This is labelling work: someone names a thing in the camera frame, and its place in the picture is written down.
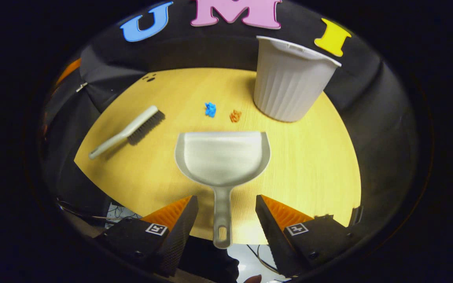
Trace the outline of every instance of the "ribbed bin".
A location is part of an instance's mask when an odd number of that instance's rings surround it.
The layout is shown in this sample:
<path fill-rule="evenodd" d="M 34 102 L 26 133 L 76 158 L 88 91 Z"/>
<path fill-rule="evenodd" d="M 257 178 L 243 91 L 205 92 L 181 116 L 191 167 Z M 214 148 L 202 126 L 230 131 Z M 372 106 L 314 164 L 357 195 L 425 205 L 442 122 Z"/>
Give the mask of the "ribbed bin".
<path fill-rule="evenodd" d="M 256 38 L 259 41 L 256 106 L 279 121 L 302 119 L 342 64 L 288 41 Z"/>

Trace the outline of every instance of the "brush bristles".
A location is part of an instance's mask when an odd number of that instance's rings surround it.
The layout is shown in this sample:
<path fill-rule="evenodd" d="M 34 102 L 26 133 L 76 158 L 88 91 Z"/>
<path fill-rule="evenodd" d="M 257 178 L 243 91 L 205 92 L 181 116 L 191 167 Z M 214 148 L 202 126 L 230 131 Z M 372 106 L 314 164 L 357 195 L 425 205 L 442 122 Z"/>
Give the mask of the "brush bristles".
<path fill-rule="evenodd" d="M 160 122 L 162 122 L 162 120 L 164 119 L 165 114 L 159 110 L 127 138 L 129 144 L 137 145 L 137 143 L 139 143 L 153 128 L 160 124 Z"/>

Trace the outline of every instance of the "table surface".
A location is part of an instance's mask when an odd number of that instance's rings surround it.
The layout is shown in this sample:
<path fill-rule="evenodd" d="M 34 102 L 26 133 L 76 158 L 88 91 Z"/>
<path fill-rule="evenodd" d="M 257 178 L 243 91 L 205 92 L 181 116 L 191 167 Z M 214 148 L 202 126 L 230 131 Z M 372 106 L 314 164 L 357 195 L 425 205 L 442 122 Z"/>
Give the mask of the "table surface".
<path fill-rule="evenodd" d="M 256 195 L 266 195 L 309 216 L 332 214 L 348 226 L 360 204 L 359 167 L 347 129 L 322 93 L 302 120 L 273 120 L 253 103 L 256 72 L 187 68 L 151 72 L 124 91 L 89 130 L 74 159 L 101 190 L 139 215 L 188 195 L 199 212 L 192 236 L 212 239 L 214 194 L 185 177 L 174 160 L 180 132 L 264 131 L 271 160 L 257 179 L 232 192 L 232 237 L 237 244 L 266 244 L 255 212 Z M 205 116 L 205 103 L 216 116 Z M 95 160 L 88 153 L 120 132 L 138 114 L 156 105 L 166 119 L 135 146 L 122 142 Z M 241 111 L 237 123 L 233 110 Z"/>

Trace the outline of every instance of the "dustpan handle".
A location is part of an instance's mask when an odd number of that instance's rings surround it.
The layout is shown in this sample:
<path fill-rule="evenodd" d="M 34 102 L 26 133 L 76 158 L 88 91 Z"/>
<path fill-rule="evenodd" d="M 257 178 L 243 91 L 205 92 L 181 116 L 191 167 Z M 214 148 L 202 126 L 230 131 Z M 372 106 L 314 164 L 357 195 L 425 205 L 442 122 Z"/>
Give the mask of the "dustpan handle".
<path fill-rule="evenodd" d="M 218 249 L 226 249 L 232 245 L 232 212 L 230 210 L 231 188 L 212 188 L 214 190 L 214 228 L 212 243 Z M 226 229 L 226 238 L 221 240 L 219 229 Z"/>

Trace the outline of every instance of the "brush handle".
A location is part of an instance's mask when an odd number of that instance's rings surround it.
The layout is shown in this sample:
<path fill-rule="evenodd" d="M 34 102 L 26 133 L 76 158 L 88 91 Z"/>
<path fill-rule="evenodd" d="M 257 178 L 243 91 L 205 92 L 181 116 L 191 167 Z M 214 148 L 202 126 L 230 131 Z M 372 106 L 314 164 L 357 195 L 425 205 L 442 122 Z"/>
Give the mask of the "brush handle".
<path fill-rule="evenodd" d="M 106 140 L 102 145 L 96 147 L 95 150 L 91 151 L 88 154 L 88 158 L 91 160 L 95 159 L 97 156 L 105 152 L 108 148 L 114 146 L 124 138 L 127 138 L 133 134 L 139 127 L 144 124 L 149 118 L 151 118 L 155 113 L 158 112 L 158 108 L 154 105 L 149 106 L 143 113 L 139 114 L 130 124 L 127 125 L 119 134 L 113 136 L 109 140 Z"/>
<path fill-rule="evenodd" d="M 212 243 L 218 249 L 226 249 L 232 245 L 232 211 L 230 198 L 234 187 L 212 187 L 214 191 L 214 228 Z M 219 237 L 219 229 L 226 229 L 226 238 Z"/>
<path fill-rule="evenodd" d="M 99 145 L 98 147 L 96 147 L 95 150 L 90 152 L 88 154 L 88 158 L 90 158 L 91 160 L 95 159 L 97 156 L 99 156 L 100 154 L 102 154 L 103 152 L 108 150 L 108 148 L 110 148 L 110 147 L 114 146 L 115 144 L 119 143 L 124 138 L 126 138 L 126 136 L 124 136 L 121 133 L 117 134 L 116 136 L 113 136 L 109 140 L 106 140 L 104 143 L 102 143 L 102 145 Z"/>

